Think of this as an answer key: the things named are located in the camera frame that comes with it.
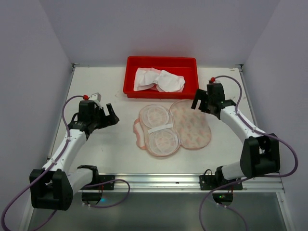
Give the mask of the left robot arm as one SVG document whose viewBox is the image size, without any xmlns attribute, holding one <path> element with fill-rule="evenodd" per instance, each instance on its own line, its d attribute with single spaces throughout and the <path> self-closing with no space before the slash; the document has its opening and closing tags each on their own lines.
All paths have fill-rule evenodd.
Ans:
<svg viewBox="0 0 308 231">
<path fill-rule="evenodd" d="M 118 116 L 110 103 L 104 108 L 94 100 L 81 100 L 78 112 L 66 126 L 62 143 L 50 160 L 30 173 L 31 204 L 34 208 L 66 211 L 73 196 L 81 189 L 99 183 L 96 166 L 80 165 L 75 172 L 70 167 L 81 147 L 93 131 L 116 125 Z"/>
</svg>

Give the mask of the white bra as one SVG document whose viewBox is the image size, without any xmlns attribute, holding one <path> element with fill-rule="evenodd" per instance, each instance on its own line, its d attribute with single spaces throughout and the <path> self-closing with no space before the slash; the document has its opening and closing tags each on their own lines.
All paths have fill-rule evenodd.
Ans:
<svg viewBox="0 0 308 231">
<path fill-rule="evenodd" d="M 183 76 L 177 76 L 166 70 L 138 68 L 135 73 L 133 90 L 142 91 L 144 86 L 154 83 L 159 86 L 160 92 L 182 92 L 186 81 Z"/>
</svg>

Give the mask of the pink bra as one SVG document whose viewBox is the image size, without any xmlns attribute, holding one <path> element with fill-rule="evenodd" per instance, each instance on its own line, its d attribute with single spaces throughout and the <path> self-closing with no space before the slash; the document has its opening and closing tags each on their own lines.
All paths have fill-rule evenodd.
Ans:
<svg viewBox="0 0 308 231">
<path fill-rule="evenodd" d="M 157 84 L 149 84 L 143 87 L 144 90 L 155 90 L 155 91 L 160 91 L 161 89 L 159 88 L 159 86 Z"/>
</svg>

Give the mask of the floral mesh laundry bag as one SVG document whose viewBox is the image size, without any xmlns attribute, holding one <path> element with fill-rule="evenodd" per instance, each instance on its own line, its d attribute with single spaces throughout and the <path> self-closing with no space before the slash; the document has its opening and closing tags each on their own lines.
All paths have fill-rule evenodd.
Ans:
<svg viewBox="0 0 308 231">
<path fill-rule="evenodd" d="M 212 138 L 205 114 L 191 108 L 192 100 L 180 100 L 169 109 L 158 104 L 142 108 L 134 121 L 136 145 L 159 158 L 175 154 L 180 147 L 199 150 Z"/>
</svg>

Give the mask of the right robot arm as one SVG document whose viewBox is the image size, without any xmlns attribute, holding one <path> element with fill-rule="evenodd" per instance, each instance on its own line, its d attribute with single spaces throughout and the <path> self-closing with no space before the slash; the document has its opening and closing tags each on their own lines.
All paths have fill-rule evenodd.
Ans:
<svg viewBox="0 0 308 231">
<path fill-rule="evenodd" d="M 211 82 L 206 90 L 198 89 L 191 108 L 217 117 L 228 125 L 243 144 L 239 161 L 218 167 L 214 174 L 201 175 L 201 183 L 209 187 L 220 187 L 243 177 L 259 177 L 280 170 L 279 142 L 276 136 L 272 134 L 268 137 L 263 131 L 258 131 L 241 114 L 233 100 L 225 99 L 222 84 Z"/>
</svg>

